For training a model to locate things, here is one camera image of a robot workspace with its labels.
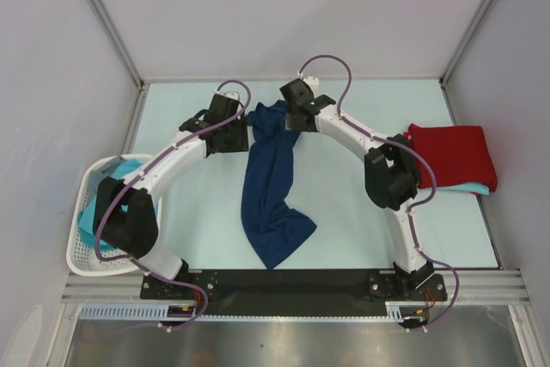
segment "metal floor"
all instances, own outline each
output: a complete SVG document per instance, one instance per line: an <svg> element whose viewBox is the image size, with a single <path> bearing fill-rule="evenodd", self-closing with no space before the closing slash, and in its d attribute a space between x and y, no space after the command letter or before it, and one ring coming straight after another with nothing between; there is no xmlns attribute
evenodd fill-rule
<svg viewBox="0 0 550 367"><path fill-rule="evenodd" d="M203 321L166 334L153 327L85 341L131 325L79 321L66 367L518 367L507 307L456 307L428 333L395 324Z"/></svg>

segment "gray wall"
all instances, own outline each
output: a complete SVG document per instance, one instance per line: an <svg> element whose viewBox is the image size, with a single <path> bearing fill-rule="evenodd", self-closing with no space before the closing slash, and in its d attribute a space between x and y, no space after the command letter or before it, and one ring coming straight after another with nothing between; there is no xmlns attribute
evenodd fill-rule
<svg viewBox="0 0 550 367"><path fill-rule="evenodd" d="M136 90L86 0L0 0L0 28L1 359L34 305L49 344L80 179L119 150Z"/></svg>
<svg viewBox="0 0 550 367"><path fill-rule="evenodd" d="M497 0L449 92L482 125L498 172L487 198L507 267L519 267L550 337L550 0Z"/></svg>
<svg viewBox="0 0 550 367"><path fill-rule="evenodd" d="M145 79L438 77L480 0L103 0ZM334 62L317 76L342 77Z"/></svg>

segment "red cloth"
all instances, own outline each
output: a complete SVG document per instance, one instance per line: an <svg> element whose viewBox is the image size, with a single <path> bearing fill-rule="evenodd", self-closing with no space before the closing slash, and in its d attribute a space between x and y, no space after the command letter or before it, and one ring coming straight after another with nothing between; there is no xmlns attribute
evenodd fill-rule
<svg viewBox="0 0 550 367"><path fill-rule="evenodd" d="M411 124L409 135L414 150L433 169L438 187L479 182L492 192L497 189L497 173L480 126L422 128ZM418 162L417 165L420 169L419 188L431 187L428 171Z"/></svg>

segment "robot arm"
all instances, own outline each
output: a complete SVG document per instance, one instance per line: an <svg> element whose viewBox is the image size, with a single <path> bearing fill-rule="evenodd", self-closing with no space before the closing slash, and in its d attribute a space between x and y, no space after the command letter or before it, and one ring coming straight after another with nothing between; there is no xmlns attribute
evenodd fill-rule
<svg viewBox="0 0 550 367"><path fill-rule="evenodd" d="M288 83L281 91L289 105L289 129L327 135L364 163L366 191L370 199L384 209L388 219L396 253L395 271L408 278L413 289L418 288L433 274L433 265L414 247L408 226L406 208L410 199L416 196L419 181L419 172L412 157L402 150L367 138L348 126L338 116L335 101L325 95L315 97L302 79ZM95 232L114 197L129 183L131 188L110 214L101 239L127 252L164 278L174 279L184 274L187 263L171 252L158 237L154 205L180 174L210 154L248 150L244 117L235 119L220 130L199 134L178 145L183 138L228 119L237 112L238 105L238 96L214 95L208 111L201 111L185 122L172 143L159 156L126 175L123 180L103 180L98 188ZM364 128L376 135L370 128ZM390 139L406 144L406 139L401 135Z"/></svg>
<svg viewBox="0 0 550 367"><path fill-rule="evenodd" d="M326 95L315 97L308 83L302 79L295 79L280 90L289 106L289 129L327 135L364 163L366 192L375 205L383 208L388 220L395 248L394 269L405 275L413 288L418 288L433 274L433 265L415 248L406 212L411 199L417 194L419 183L419 172L413 157L403 150L368 138L346 124L338 114L336 102ZM380 136L350 115L342 113L372 137ZM408 145L402 135L388 140Z"/></svg>
<svg viewBox="0 0 550 367"><path fill-rule="evenodd" d="M101 239L164 278L174 279L185 273L187 263L158 236L155 205L178 176L207 156L248 150L244 116L218 130L201 133L205 128L234 116L239 105L236 93L215 94L210 108L184 122L172 142L140 169L125 175L122 180L105 178L97 192L94 234L109 205L125 187L130 186L109 215Z"/></svg>

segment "light blue cloth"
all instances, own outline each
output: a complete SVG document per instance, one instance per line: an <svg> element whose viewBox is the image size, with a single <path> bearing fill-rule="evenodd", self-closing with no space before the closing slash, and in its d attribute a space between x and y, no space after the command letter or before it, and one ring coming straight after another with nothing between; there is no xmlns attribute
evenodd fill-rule
<svg viewBox="0 0 550 367"><path fill-rule="evenodd" d="M136 159L130 159L125 160L124 158L121 158L121 161L123 161L111 174L111 176L117 180L122 178L124 175L129 174L132 171L135 171L139 167L143 165L142 162L136 160ZM97 200L97 197L94 196L92 200L89 202L86 209L78 214L78 232L80 234L80 239L82 243L89 247L94 246L95 237L94 237L94 214L95 214L95 201ZM101 251L112 251L114 250L113 247L111 247L109 244L101 241L100 242L100 250Z"/></svg>
<svg viewBox="0 0 550 367"><path fill-rule="evenodd" d="M463 191L466 193L478 193L479 195L489 195L489 187L479 182L465 182L451 187L438 187L437 190Z"/></svg>

